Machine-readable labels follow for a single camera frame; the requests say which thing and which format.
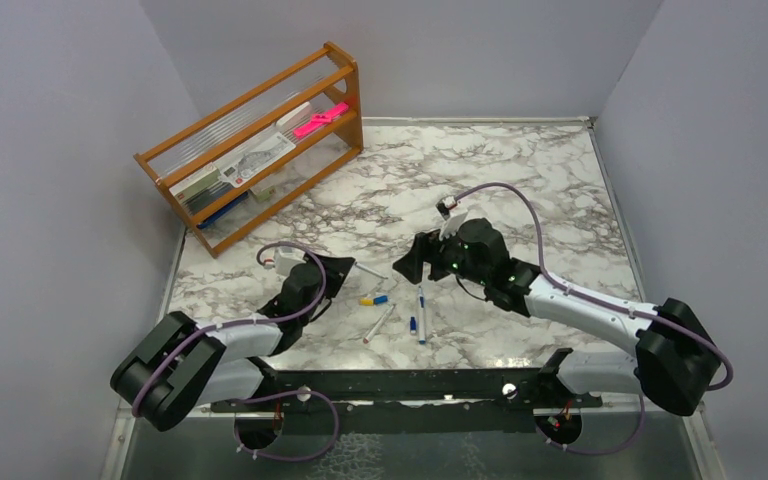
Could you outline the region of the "thin white pen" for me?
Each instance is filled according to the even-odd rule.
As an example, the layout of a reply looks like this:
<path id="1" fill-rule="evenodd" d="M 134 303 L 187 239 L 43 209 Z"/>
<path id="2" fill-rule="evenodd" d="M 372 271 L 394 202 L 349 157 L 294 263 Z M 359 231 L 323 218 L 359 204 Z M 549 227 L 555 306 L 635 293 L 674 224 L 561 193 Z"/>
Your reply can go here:
<path id="1" fill-rule="evenodd" d="M 369 267 L 369 266 L 367 266 L 365 264 L 359 263 L 359 262 L 355 263 L 355 267 L 358 270 L 360 270 L 360 271 L 362 271 L 364 273 L 367 273 L 369 275 L 372 275 L 372 276 L 374 276 L 374 277 L 376 277 L 378 279 L 386 280 L 386 279 L 389 278 L 388 275 L 386 275 L 386 274 L 384 274 L 384 273 L 382 273 L 382 272 L 380 272 L 380 271 L 378 271 L 378 270 L 376 270 L 376 269 L 374 269 L 372 267 Z"/>

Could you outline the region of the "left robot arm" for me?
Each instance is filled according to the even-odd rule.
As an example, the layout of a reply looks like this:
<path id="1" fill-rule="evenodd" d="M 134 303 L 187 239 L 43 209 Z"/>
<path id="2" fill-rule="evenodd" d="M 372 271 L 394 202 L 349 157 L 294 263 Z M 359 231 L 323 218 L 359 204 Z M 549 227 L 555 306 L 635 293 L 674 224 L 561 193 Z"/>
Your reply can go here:
<path id="1" fill-rule="evenodd" d="M 110 387 L 156 430 L 179 424 L 195 407 L 239 399 L 258 411 L 273 401 L 266 358 L 283 353 L 324 313 L 356 261 L 311 258 L 293 266 L 280 291 L 244 323 L 166 314 L 114 370 Z"/>

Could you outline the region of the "white blue marker pen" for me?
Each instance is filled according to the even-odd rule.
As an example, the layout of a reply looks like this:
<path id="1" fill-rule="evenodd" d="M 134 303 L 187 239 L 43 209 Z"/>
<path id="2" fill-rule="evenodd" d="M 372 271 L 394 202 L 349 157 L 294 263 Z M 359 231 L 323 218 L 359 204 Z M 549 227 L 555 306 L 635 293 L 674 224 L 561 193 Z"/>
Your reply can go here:
<path id="1" fill-rule="evenodd" d="M 425 303 L 425 295 L 422 285 L 418 286 L 417 289 L 417 298 L 418 298 L 418 313 L 417 313 L 417 335 L 418 335 L 418 343 L 420 345 L 425 345 L 427 343 L 427 328 L 426 328 L 426 319 L 427 319 L 427 312 L 426 312 L 426 303 Z"/>

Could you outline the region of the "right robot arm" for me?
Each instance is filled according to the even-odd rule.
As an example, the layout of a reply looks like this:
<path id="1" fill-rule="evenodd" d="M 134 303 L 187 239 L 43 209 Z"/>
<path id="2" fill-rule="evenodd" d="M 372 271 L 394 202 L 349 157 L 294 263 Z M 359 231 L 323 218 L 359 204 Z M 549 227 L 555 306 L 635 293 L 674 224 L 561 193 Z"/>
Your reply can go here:
<path id="1" fill-rule="evenodd" d="M 416 234 L 393 268 L 414 285 L 449 275 L 479 284 L 504 311 L 559 322 L 614 345 L 608 352 L 573 351 L 542 374 L 537 393 L 552 407 L 576 394 L 625 393 L 690 416 L 724 363 L 687 304 L 624 301 L 558 280 L 512 257 L 484 218 L 454 217 L 441 229 Z"/>

